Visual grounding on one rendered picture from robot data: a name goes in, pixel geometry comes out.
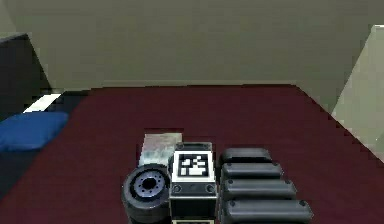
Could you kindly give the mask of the grey flat book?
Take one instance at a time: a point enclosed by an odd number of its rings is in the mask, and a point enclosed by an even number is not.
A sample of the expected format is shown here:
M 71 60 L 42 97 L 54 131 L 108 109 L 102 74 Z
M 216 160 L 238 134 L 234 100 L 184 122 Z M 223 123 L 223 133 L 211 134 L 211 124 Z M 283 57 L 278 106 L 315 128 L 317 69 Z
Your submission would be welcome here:
M 182 141 L 181 133 L 146 134 L 140 151 L 138 165 L 162 164 L 174 154 L 176 144 Z

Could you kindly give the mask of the black headboard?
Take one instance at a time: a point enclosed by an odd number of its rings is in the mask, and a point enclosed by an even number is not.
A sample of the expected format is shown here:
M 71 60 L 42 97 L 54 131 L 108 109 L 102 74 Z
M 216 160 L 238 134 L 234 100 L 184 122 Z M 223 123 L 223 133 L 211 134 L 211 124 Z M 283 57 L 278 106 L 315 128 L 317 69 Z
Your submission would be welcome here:
M 26 33 L 0 38 L 0 121 L 23 112 L 52 87 Z

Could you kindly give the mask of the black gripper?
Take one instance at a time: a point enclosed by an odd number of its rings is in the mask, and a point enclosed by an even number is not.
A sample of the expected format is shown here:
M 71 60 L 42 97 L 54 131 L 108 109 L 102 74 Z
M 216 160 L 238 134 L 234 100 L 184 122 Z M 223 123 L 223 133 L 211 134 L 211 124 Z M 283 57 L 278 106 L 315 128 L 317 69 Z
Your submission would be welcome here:
M 169 186 L 165 165 L 152 163 L 134 169 L 121 189 L 129 224 L 169 224 Z

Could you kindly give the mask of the dark red bed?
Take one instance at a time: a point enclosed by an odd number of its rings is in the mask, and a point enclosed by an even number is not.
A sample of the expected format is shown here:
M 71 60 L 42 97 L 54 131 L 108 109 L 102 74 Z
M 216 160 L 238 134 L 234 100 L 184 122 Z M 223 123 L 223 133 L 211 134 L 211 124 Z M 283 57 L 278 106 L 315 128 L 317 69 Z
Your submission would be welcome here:
M 292 85 L 93 89 L 0 200 L 0 224 L 126 224 L 121 184 L 161 131 L 266 148 L 311 224 L 384 224 L 384 163 Z

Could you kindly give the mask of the blue pillow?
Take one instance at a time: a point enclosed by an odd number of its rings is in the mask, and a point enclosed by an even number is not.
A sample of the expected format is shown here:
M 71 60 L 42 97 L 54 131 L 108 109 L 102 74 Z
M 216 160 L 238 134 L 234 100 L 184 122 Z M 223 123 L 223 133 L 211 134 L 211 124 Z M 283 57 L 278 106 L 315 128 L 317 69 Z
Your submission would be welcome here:
M 33 151 L 52 141 L 66 125 L 65 112 L 27 112 L 0 122 L 0 152 Z

